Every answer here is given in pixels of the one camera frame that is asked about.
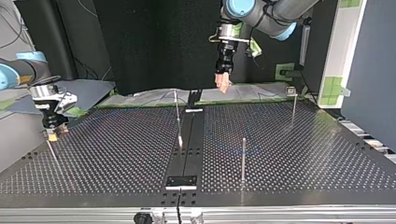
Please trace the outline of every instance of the black perforated table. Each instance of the black perforated table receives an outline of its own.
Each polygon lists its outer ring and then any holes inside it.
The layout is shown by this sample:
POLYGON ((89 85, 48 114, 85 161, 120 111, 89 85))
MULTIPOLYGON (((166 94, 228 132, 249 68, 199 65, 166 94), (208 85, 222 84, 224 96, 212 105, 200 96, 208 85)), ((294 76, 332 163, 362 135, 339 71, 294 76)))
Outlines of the black perforated table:
POLYGON ((96 109, 0 174, 0 207, 396 204, 396 166, 309 103, 96 109), (242 139, 246 181, 241 181, 242 139), (197 190, 165 190, 168 176, 197 190))

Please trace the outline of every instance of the vertical metal pin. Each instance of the vertical metal pin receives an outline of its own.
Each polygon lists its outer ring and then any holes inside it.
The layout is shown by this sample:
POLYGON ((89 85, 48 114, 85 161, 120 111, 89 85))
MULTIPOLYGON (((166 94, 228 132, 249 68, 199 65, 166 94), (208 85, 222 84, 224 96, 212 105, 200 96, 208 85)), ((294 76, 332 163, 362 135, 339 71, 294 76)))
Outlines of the vertical metal pin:
POLYGON ((179 114, 179 110, 178 110, 177 90, 174 90, 174 95, 175 95, 176 113, 177 113, 177 128, 178 128, 177 140, 178 140, 178 146, 180 148, 182 148, 183 147, 183 138, 181 137, 181 124, 180 124, 180 114, 179 114))
POLYGON ((245 184, 245 159, 247 151, 247 139, 242 139, 242 184, 245 184))
POLYGON ((296 114, 297 96, 298 96, 298 94, 294 95, 293 118, 294 118, 294 115, 296 114))
POLYGON ((50 152, 52 158, 56 161, 56 163, 58 163, 58 158, 56 158, 55 151, 53 150, 52 145, 50 144, 50 141, 46 140, 46 142, 47 142, 47 146, 49 146, 49 152, 50 152))

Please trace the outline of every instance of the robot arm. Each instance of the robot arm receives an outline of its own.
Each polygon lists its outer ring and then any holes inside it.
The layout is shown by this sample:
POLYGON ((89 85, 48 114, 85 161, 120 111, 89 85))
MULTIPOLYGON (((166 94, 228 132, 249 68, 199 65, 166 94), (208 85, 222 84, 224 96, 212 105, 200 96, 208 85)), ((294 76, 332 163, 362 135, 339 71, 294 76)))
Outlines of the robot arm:
POLYGON ((293 33, 296 21, 318 0, 224 0, 219 23, 219 59, 216 74, 228 77, 233 71, 233 56, 239 42, 249 42, 234 32, 239 22, 269 35, 279 41, 293 33))
POLYGON ((47 60, 42 52, 17 54, 17 60, 0 59, 0 90, 12 89, 27 84, 35 108, 43 114, 43 126, 50 141, 56 141, 58 134, 67 132, 65 111, 72 108, 77 96, 60 91, 54 84, 59 77, 52 77, 47 60))

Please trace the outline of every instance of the black curtain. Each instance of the black curtain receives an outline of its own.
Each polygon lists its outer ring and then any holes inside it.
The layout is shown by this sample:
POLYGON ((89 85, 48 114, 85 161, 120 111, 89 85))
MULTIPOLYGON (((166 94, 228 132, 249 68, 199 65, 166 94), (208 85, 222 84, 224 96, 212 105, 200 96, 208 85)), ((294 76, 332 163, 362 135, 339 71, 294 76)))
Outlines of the black curtain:
POLYGON ((214 87, 216 0, 95 0, 121 94, 214 87))

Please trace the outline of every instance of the black backdrop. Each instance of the black backdrop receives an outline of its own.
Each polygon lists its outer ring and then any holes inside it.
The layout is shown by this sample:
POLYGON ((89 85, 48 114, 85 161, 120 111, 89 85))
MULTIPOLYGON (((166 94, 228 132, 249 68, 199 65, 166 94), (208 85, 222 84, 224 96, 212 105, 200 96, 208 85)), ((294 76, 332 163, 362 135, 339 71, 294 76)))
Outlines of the black backdrop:
MULTIPOLYGON (((207 41, 219 19, 217 0, 94 0, 120 94, 159 88, 214 87, 217 46, 207 41)), ((254 35, 261 68, 235 60, 236 82, 274 81, 278 63, 298 63, 301 28, 284 42, 254 35)))

